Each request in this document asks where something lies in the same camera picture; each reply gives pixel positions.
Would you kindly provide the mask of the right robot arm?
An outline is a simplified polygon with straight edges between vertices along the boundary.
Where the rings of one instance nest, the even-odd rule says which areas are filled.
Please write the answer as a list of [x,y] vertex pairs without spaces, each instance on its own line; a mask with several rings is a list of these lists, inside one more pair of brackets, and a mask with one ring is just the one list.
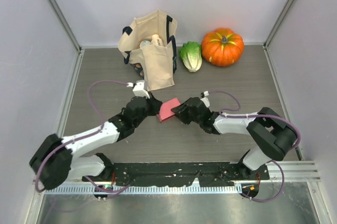
[[252,178],[269,161],[282,161],[301,140],[299,130],[268,107],[250,114],[228,114],[210,111],[206,97],[189,98],[171,109],[184,124],[194,122],[206,133],[249,135],[256,147],[248,150],[236,164],[236,172],[243,179]]

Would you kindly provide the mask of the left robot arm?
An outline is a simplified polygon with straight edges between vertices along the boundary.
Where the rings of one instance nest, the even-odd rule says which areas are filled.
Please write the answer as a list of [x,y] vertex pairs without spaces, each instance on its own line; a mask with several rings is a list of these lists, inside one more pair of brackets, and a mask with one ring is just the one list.
[[57,134],[47,136],[29,162],[36,183],[52,190],[66,180],[111,179],[112,162],[103,153],[90,157],[86,153],[127,138],[146,117],[156,116],[161,105],[154,96],[133,97],[119,114],[96,128],[63,138]]

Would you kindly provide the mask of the pink paper box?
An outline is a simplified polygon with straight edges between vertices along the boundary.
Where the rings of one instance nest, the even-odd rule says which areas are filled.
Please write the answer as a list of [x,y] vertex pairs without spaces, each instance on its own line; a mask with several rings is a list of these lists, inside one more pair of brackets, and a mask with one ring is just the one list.
[[164,102],[161,105],[160,112],[157,115],[159,121],[162,123],[167,119],[170,119],[174,116],[174,113],[172,112],[172,109],[179,106],[181,103],[177,98],[173,98],[169,101]]

